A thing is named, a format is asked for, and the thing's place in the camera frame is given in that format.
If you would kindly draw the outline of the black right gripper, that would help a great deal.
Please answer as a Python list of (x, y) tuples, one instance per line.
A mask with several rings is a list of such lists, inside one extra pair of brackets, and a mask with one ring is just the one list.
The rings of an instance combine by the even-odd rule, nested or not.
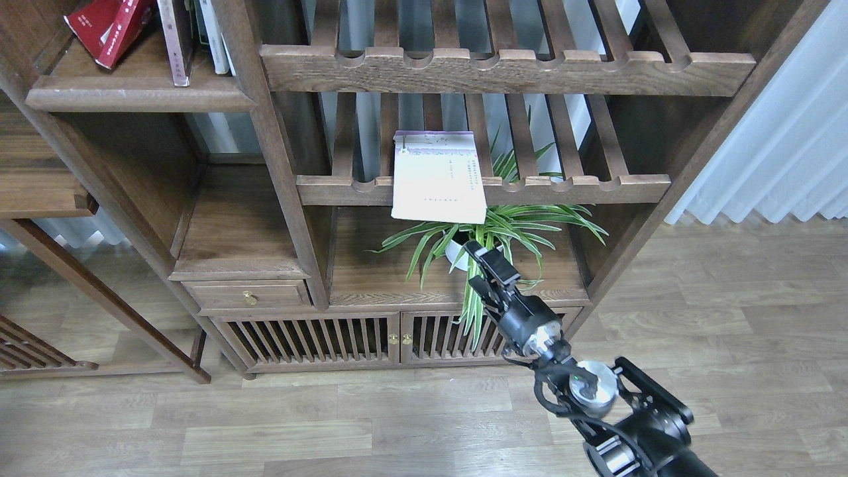
[(522, 295), (517, 289), (520, 274), (502, 251), (488, 250), (475, 240), (463, 249), (484, 271), (485, 276), (470, 279), (472, 289), (505, 339), (519, 356), (563, 358), (562, 321), (538, 296)]

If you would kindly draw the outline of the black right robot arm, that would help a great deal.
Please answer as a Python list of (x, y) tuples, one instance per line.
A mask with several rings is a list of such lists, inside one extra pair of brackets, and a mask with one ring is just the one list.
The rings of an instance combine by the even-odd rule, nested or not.
[(464, 250), (482, 273), (470, 278), (506, 350), (534, 373), (533, 392), (549, 413), (568, 419), (600, 476), (712, 476), (690, 449), (687, 405), (626, 357), (613, 366), (576, 360), (562, 321), (545, 302), (523, 295), (520, 274), (501, 251), (475, 240)]

